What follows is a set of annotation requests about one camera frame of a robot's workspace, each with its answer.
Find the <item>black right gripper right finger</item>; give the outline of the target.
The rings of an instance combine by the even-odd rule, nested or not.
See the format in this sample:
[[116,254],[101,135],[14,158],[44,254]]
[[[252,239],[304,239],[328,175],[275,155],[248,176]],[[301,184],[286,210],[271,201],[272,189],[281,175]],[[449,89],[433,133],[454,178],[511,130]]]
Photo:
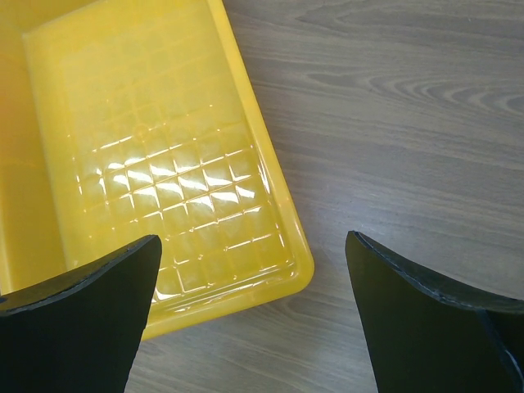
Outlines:
[[380,392],[521,392],[523,302],[350,231],[346,261]]

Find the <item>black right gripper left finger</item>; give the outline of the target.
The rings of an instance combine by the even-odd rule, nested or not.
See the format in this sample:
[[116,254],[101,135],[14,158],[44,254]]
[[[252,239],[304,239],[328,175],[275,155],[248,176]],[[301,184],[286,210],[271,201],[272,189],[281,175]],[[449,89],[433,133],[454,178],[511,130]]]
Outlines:
[[1,296],[3,392],[122,392],[147,325],[162,253],[147,235]]

